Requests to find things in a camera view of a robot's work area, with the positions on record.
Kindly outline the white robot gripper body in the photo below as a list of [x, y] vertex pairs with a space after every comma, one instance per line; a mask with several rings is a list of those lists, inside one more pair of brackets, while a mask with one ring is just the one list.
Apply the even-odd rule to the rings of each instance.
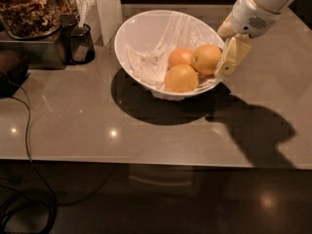
[[230, 14], [230, 26], [235, 33], [256, 38], [280, 18], [280, 13], [271, 12], [256, 0], [237, 0]]

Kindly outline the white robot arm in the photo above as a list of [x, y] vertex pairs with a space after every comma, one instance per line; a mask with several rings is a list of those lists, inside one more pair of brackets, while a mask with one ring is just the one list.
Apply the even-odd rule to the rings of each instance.
[[226, 39], [214, 76], [230, 76], [252, 48], [251, 40], [265, 34], [294, 0], [236, 0], [217, 30]]

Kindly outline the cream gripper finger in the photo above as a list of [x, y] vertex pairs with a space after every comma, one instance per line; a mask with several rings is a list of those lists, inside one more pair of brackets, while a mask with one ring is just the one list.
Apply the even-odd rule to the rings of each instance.
[[246, 58], [251, 49], [252, 43], [248, 34], [238, 33], [231, 38], [227, 38], [214, 76], [218, 79], [229, 77]]
[[228, 15], [227, 18], [224, 20], [224, 22], [221, 24], [221, 26], [217, 30], [217, 34], [220, 37], [231, 37], [235, 33], [232, 24], [231, 24], [231, 15]]

